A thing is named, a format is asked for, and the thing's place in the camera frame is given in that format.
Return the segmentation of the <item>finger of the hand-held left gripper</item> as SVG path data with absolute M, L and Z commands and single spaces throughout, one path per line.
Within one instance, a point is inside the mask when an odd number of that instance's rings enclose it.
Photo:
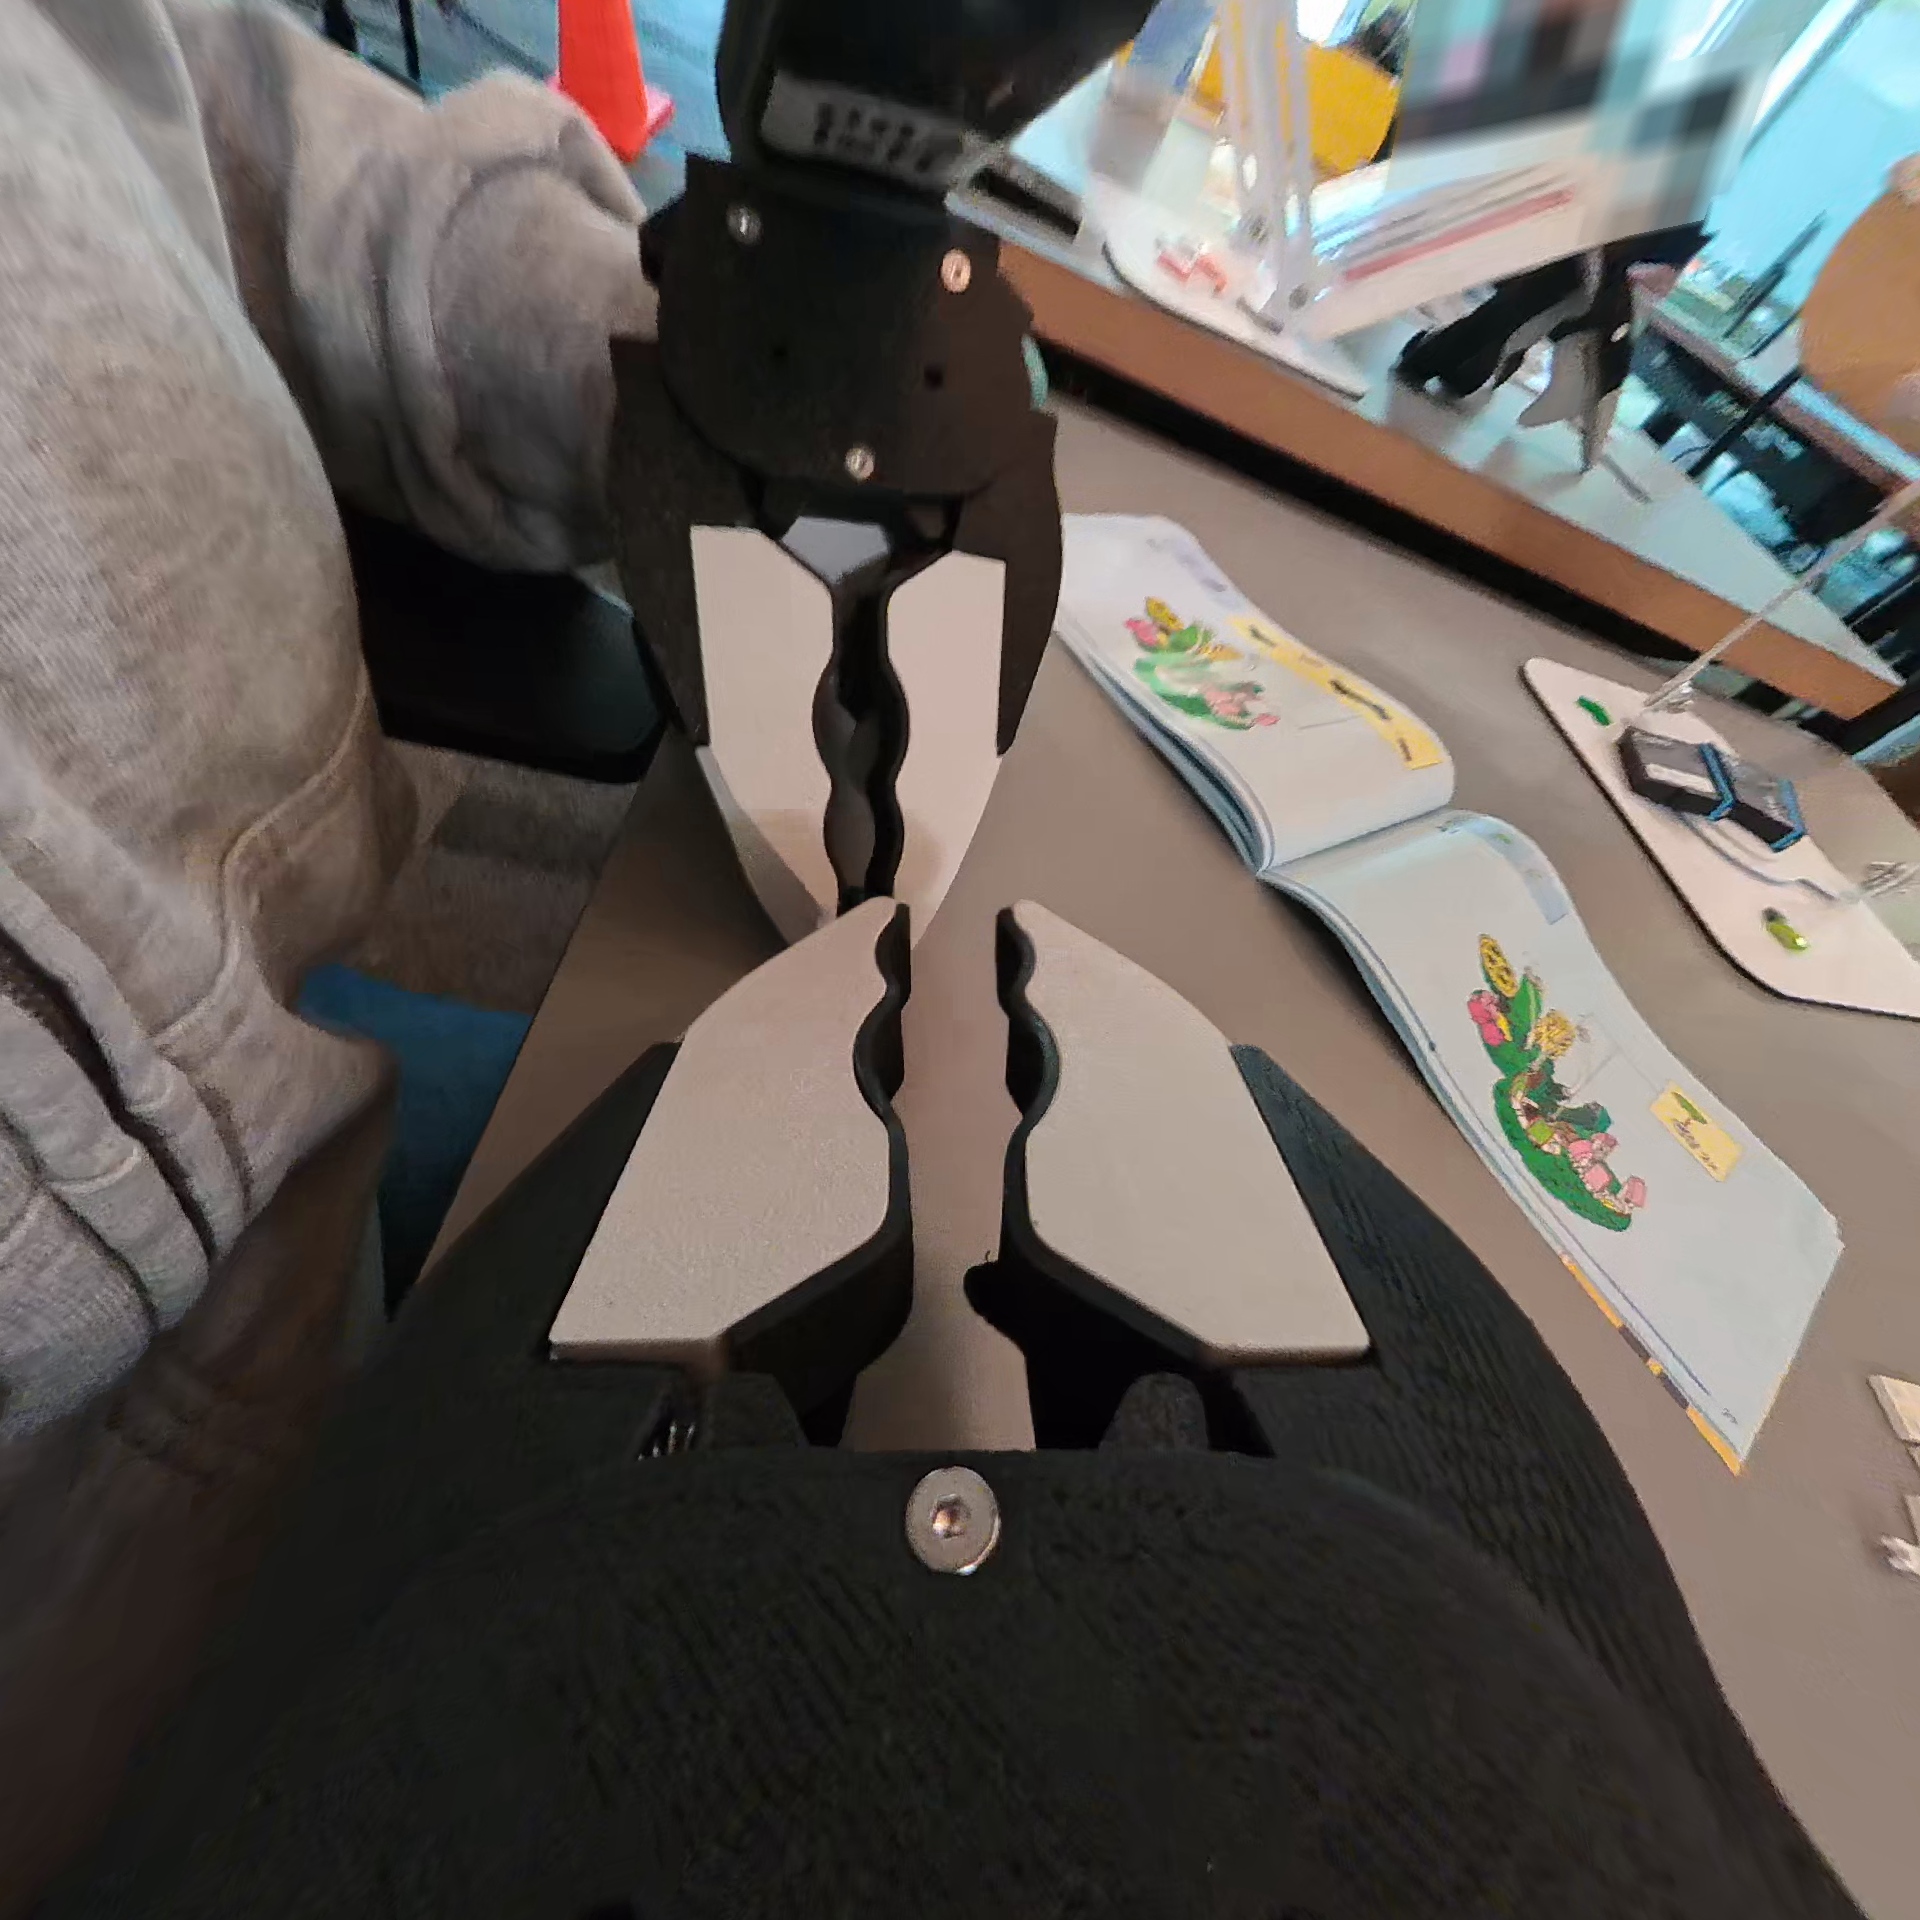
M 783 543 L 692 530 L 710 717 L 696 764 L 783 939 L 834 919 L 876 855 L 864 742 L 847 704 L 839 650 L 854 574 L 853 532 L 829 523 L 796 523 Z
M 963 868 L 1000 778 L 1002 561 L 951 552 L 885 603 L 885 680 L 868 811 L 871 891 L 925 933 Z

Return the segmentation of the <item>black box with blue trim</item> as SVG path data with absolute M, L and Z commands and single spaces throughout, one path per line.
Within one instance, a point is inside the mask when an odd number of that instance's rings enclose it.
M 1728 749 L 1710 749 L 1720 804 L 1713 823 L 1747 831 L 1767 853 L 1789 853 L 1807 839 L 1807 816 L 1792 781 L 1777 778 Z

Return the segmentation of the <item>black and white device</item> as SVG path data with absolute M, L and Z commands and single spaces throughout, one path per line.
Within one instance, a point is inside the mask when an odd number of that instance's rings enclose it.
M 1461 321 L 1413 333 L 1393 377 L 1422 396 L 1465 400 L 1515 377 L 1533 350 L 1548 350 L 1548 386 L 1518 424 L 1573 424 L 1580 466 L 1592 469 L 1632 367 L 1635 270 L 1649 260 L 1649 234 L 1635 234 L 1502 276 Z

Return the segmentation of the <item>person's left forearm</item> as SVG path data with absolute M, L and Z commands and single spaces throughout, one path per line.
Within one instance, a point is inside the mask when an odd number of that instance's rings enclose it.
M 172 2 L 228 250 L 333 491 L 507 571 L 612 561 L 640 198 L 561 94 L 434 101 L 270 2 Z

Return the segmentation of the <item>wooden edged table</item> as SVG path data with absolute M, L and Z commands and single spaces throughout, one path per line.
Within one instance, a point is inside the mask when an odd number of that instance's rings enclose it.
M 1403 324 L 1361 336 L 1349 400 L 1136 298 L 1102 246 L 994 182 L 963 209 L 1002 234 L 1002 269 L 1065 391 L 1272 494 L 1366 524 L 1573 627 L 1660 659 L 1707 652 L 1856 724 L 1898 674 L 1645 433 L 1619 426 L 1592 469 L 1572 424 L 1522 426 L 1525 391 L 1465 410 L 1392 375 Z

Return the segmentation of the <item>orange traffic cone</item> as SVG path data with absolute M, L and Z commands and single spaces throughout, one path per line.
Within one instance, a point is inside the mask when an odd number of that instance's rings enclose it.
M 640 161 L 674 125 L 674 99 L 651 81 L 632 2 L 556 2 L 553 87 L 605 137 L 620 164 Z

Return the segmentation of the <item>tall clear acrylic stand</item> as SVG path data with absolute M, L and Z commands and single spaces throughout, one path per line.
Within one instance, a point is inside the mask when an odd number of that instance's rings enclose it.
M 1331 276 L 1315 250 L 1307 61 L 1295 2 L 1218 2 L 1223 156 L 1235 216 L 1194 265 L 1213 291 L 1295 360 L 1337 340 Z

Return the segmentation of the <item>person's grey hoodie torso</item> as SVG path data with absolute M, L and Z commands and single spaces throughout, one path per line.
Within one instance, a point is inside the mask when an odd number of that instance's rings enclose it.
M 162 2 L 2 2 L 2 1446 L 204 1299 L 380 1054 L 291 1008 L 392 873 L 318 444 Z

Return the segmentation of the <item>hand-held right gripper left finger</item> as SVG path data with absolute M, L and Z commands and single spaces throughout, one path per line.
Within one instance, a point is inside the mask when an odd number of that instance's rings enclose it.
M 913 1297 L 909 997 L 910 912 L 864 902 L 686 1029 L 550 1325 L 556 1360 L 774 1377 L 839 1439 Z

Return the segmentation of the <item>yellow box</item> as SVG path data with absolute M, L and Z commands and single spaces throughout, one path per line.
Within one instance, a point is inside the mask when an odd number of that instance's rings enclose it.
M 1202 116 L 1223 127 L 1221 25 L 1216 18 L 1204 51 L 1189 65 L 1184 99 Z M 1307 39 L 1304 61 L 1315 176 L 1340 180 L 1378 164 L 1399 125 L 1399 79 L 1351 43 Z

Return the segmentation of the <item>white rounded mat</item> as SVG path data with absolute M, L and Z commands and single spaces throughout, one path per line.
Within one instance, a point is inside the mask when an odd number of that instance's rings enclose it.
M 1545 655 L 1525 659 L 1522 680 L 1740 974 L 1796 1001 L 1917 1023 L 1917 952 L 1871 903 L 1866 877 L 1846 875 L 1811 839 L 1767 853 L 1740 830 L 1639 800 L 1622 781 L 1617 744 L 1642 717 L 1645 693 Z M 1613 724 L 1596 728 L 1573 704 L 1576 695 L 1604 701 Z M 1786 952 L 1767 938 L 1759 913 L 1769 903 L 1809 938 L 1809 952 Z

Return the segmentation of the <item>small black box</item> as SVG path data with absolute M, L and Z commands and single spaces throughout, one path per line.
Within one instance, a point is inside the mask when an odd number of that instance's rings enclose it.
M 1629 724 L 1619 730 L 1617 754 L 1627 788 L 1670 814 L 1720 823 L 1737 804 L 1728 764 L 1710 742 Z

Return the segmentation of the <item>white mat with clear stand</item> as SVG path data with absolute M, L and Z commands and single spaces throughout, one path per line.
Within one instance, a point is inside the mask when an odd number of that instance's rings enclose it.
M 1307 221 L 1285 213 L 1254 234 L 1208 197 L 1168 204 L 1096 180 L 1092 229 L 1136 298 L 1358 397 L 1367 377 L 1346 336 L 1580 250 L 1596 182 L 1596 161 L 1428 180 L 1378 164 L 1314 188 Z

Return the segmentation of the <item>person's brown pants leg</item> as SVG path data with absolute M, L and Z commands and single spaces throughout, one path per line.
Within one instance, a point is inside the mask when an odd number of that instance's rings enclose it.
M 2 1915 L 108 1823 L 385 1325 L 397 1074 L 315 1147 L 132 1374 L 2 1451 Z

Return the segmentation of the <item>illustrated paper mat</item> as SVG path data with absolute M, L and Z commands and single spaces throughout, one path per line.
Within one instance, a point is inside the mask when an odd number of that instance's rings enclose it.
M 1065 517 L 1056 635 L 1331 930 L 1482 1167 L 1740 1474 L 1841 1232 L 1622 997 L 1538 841 L 1457 805 L 1440 734 L 1172 519 Z

